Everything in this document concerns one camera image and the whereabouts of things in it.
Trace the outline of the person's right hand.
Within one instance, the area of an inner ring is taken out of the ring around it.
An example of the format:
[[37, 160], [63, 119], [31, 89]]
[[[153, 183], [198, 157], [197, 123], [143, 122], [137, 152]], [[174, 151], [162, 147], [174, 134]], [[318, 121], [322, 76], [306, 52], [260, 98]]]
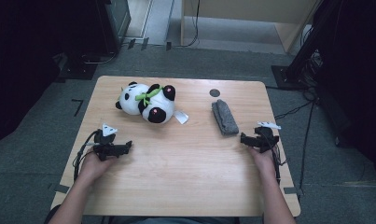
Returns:
[[252, 155], [255, 165], [258, 168], [259, 174], [262, 178], [275, 177], [272, 153], [269, 150], [260, 153], [257, 149], [250, 147], [248, 151]]

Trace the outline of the light wooden desk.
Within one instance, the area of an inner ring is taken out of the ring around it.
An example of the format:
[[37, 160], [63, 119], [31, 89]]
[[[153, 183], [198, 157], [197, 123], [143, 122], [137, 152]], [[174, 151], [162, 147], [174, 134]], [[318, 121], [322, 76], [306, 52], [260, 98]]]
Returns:
[[182, 0], [180, 43], [184, 43], [184, 18], [199, 11], [203, 18], [273, 22], [285, 52], [290, 52], [321, 3], [322, 0]]

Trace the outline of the person's left hand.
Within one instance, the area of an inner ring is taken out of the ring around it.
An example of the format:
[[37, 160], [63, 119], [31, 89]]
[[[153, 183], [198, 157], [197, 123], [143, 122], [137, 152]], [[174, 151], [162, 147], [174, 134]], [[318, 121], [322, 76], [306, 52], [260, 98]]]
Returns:
[[118, 159], [116, 157], [109, 157], [105, 161], [101, 161], [95, 153], [88, 153], [81, 166], [77, 182], [84, 183], [87, 186], [92, 185], [117, 160]]

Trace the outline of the black flat stand base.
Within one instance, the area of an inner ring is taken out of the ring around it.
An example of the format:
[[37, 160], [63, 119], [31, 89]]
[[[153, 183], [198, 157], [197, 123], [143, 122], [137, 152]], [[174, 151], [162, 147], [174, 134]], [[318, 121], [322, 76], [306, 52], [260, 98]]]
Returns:
[[96, 71], [97, 65], [85, 63], [79, 59], [68, 58], [65, 54], [60, 63], [60, 79], [85, 79], [91, 80]]

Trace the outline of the black tape corner mark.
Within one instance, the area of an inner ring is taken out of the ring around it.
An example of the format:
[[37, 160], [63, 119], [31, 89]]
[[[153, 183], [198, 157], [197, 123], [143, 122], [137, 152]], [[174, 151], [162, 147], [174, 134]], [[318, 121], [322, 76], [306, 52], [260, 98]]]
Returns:
[[74, 117], [76, 117], [78, 115], [78, 113], [79, 113], [79, 111], [80, 111], [83, 103], [84, 103], [84, 100], [82, 100], [82, 99], [72, 99], [71, 101], [75, 102], [75, 103], [78, 103], [77, 109], [76, 109], [76, 111], [74, 113]]

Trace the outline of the panda plush toy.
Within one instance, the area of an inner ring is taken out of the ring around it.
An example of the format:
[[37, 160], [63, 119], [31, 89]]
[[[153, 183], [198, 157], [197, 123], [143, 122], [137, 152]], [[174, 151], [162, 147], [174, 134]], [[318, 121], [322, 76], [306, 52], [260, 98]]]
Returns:
[[172, 117], [184, 124], [188, 115], [175, 109], [176, 90], [172, 85], [161, 86], [131, 82], [121, 91], [116, 108], [129, 115], [141, 115], [151, 123], [166, 123]]

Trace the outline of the black metal stand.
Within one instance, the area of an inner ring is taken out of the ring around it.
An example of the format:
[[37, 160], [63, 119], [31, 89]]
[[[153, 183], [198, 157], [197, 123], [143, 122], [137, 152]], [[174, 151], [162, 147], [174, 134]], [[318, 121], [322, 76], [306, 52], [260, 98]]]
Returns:
[[342, 0], [324, 0], [313, 15], [313, 29], [289, 66], [272, 66], [277, 88], [281, 90], [305, 90], [309, 88], [303, 81], [303, 67], [311, 58], [319, 41], [330, 25], [332, 14]]

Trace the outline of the dark curtain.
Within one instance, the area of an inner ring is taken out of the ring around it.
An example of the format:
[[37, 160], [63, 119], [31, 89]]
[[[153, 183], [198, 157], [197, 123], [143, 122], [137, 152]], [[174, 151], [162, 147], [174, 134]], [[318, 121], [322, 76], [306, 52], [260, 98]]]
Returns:
[[0, 0], [0, 140], [11, 134], [60, 73], [54, 56], [90, 0]]
[[325, 0], [332, 3], [319, 29], [323, 65], [316, 81], [347, 119], [338, 135], [376, 170], [376, 0]]

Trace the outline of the grey fluffy towel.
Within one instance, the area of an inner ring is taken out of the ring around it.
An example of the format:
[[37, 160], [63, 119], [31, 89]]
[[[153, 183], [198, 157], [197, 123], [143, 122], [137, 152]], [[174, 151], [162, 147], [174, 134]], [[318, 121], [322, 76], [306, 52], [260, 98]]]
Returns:
[[212, 102], [212, 111], [222, 135], [236, 135], [239, 133], [238, 125], [225, 101], [218, 99]]

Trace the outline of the dark cabinet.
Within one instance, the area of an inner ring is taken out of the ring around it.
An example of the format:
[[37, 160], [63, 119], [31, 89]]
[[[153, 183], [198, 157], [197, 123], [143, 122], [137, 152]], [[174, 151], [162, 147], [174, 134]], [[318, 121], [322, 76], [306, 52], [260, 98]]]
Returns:
[[118, 53], [131, 22], [127, 0], [96, 0], [107, 53]]

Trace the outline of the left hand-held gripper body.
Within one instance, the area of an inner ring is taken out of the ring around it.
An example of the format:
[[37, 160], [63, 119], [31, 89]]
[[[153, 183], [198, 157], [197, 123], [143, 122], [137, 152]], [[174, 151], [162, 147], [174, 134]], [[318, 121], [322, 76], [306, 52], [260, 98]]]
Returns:
[[118, 130], [104, 123], [101, 130], [97, 130], [94, 135], [94, 152], [101, 161], [105, 161], [107, 157], [117, 157], [117, 151], [113, 141]]

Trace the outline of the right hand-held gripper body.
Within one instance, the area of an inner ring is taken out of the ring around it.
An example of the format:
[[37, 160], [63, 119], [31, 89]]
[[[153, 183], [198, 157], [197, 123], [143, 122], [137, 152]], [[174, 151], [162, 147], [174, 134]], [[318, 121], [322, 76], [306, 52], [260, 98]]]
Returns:
[[268, 150], [278, 150], [280, 137], [274, 135], [271, 128], [265, 126], [256, 127], [255, 133], [258, 135], [260, 153]]

